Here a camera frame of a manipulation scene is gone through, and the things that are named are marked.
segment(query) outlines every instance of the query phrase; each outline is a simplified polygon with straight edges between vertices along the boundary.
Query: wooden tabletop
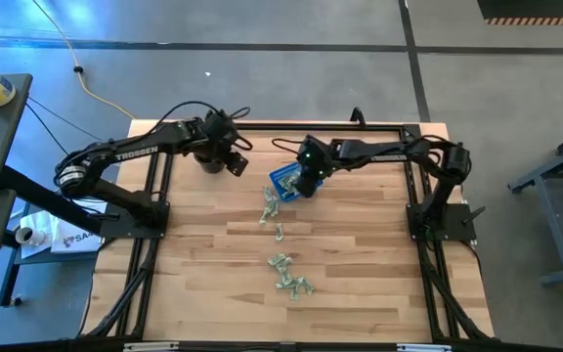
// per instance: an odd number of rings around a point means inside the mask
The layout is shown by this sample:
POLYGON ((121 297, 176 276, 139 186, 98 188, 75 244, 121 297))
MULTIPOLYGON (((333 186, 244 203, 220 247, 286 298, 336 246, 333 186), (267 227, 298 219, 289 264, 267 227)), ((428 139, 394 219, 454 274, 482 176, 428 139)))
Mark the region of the wooden tabletop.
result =
MULTIPOLYGON (((154 123, 133 121, 130 135, 154 123)), ((448 138, 442 123, 423 123, 421 131, 448 138)), ((393 132, 311 133, 323 140, 398 140, 393 132)), ((312 198, 281 203, 279 215, 262 227, 269 173, 294 161, 271 139, 301 140, 306 132, 241 134, 254 146, 242 153, 249 164, 241 177, 203 173, 191 155, 174 159, 171 215, 155 265, 145 340, 430 341, 418 255, 408 234, 403 164, 337 172, 312 198), (275 241, 275 223, 282 223, 282 242, 275 241), (312 295, 291 301, 287 290, 275 289, 279 274, 266 260, 281 252, 294 259, 291 273, 313 284, 312 295)), ((148 165, 148 157, 122 163, 117 184, 142 190, 148 165)), ((459 192, 451 201, 460 201, 459 192)), ((122 292, 132 242, 115 241, 99 254, 85 331, 122 292)), ((454 296, 492 335, 475 257, 458 242, 445 242, 444 248, 454 296)), ((439 298, 437 305, 447 331, 439 298)))

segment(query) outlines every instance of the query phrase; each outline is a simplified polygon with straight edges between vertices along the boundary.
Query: concrete floor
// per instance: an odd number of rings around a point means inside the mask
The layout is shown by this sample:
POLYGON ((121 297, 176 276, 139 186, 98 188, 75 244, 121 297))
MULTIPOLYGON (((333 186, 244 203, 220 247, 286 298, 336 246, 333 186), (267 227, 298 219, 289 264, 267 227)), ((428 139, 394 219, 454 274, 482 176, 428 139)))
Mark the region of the concrete floor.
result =
MULTIPOLYGON (((71 38, 157 42, 405 44, 396 0, 44 0, 71 38)), ((483 25, 474 0, 410 0, 418 45, 563 47, 563 27, 483 25)), ((0 0, 0 36, 57 38, 30 1, 0 0)), ((201 99, 251 118, 346 120, 360 106, 372 121, 418 121, 407 54, 78 50, 88 84, 140 117, 201 99)), ((563 141, 563 57, 421 55, 432 121, 471 150, 469 202, 497 337, 563 347, 563 285, 539 275, 559 259, 532 190, 507 182, 540 164, 563 141)), ((66 50, 0 48, 1 72, 29 72, 30 95, 102 138, 125 136, 129 120, 87 97, 66 50)), ((91 139, 37 110, 65 148, 91 139)), ((183 110, 179 115, 204 113, 183 110)), ((8 164, 52 187, 63 157, 25 114, 8 164)), ((8 253, 0 253, 0 282, 8 253)), ((27 304, 0 308, 0 343, 74 337, 93 262, 22 267, 15 292, 27 304)))

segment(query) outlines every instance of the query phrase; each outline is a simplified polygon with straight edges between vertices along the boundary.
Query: black bracket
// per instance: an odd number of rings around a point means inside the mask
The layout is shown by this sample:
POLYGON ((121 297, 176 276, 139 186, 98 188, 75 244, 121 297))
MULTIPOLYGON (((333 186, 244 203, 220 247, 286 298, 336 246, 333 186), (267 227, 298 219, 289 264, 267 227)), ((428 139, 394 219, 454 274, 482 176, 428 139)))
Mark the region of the black bracket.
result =
POLYGON ((168 222, 168 214, 171 208, 168 201, 154 202, 157 218, 156 226, 145 226, 134 219, 132 215, 125 209, 108 203, 106 214, 117 214, 118 218, 114 220, 102 221, 102 230, 100 236, 103 238, 117 239, 160 239, 166 233, 166 223, 168 222))
POLYGON ((364 114, 358 107, 353 108, 353 111, 351 112, 351 118, 349 119, 349 121, 351 122, 358 121, 358 126, 360 126, 360 128, 367 127, 367 121, 364 119, 364 114))
POLYGON ((477 240, 475 226, 471 221, 476 216, 468 204, 447 204, 443 215, 443 226, 429 229, 420 216, 421 204, 408 204, 408 226, 410 237, 415 241, 474 241, 477 240))

